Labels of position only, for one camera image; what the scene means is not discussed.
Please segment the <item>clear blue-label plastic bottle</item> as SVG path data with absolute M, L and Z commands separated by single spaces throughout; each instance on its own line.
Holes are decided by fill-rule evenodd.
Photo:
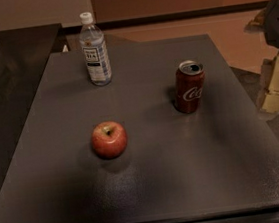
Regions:
M 79 34 L 84 60 L 92 83 L 103 86 L 111 82 L 112 69 L 108 58 L 105 35 L 94 24 L 92 14 L 83 12 L 79 15 L 82 28 Z

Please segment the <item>red apple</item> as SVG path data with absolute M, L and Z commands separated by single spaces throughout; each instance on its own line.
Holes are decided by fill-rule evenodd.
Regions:
M 98 124 L 92 131 L 91 147 L 102 159 L 119 157 L 127 148 L 127 132 L 115 121 L 105 121 Z

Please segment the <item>red Coca-Cola can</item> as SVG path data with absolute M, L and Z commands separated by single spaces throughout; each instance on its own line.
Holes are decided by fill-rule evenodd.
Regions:
M 183 61 L 176 70 L 175 107 L 182 113 L 193 113 L 199 107 L 204 85 L 203 64 L 194 60 Z

